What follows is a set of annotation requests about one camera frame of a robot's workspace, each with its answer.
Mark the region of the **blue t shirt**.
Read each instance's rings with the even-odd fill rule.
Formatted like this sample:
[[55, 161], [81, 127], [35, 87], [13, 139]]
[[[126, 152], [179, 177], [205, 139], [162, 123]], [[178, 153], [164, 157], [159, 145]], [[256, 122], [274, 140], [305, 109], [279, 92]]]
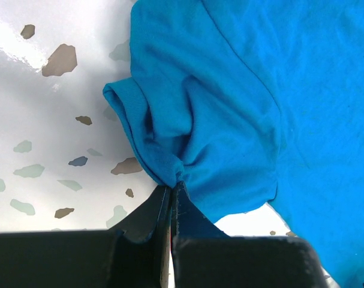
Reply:
[[137, 1], [104, 87], [143, 169], [213, 222], [268, 203], [364, 283], [364, 1]]

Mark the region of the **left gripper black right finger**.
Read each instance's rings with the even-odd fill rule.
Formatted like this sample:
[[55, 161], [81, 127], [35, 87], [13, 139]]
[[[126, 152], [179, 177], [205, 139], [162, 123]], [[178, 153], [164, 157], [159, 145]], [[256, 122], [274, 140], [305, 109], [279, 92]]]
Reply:
[[308, 242], [288, 236], [231, 237], [172, 190], [171, 252], [176, 287], [327, 287]]

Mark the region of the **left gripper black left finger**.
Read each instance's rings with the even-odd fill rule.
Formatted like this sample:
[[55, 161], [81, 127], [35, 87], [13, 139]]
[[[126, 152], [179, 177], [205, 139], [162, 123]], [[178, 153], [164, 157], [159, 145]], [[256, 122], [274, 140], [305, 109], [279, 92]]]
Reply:
[[0, 287], [167, 287], [170, 189], [106, 230], [0, 233]]

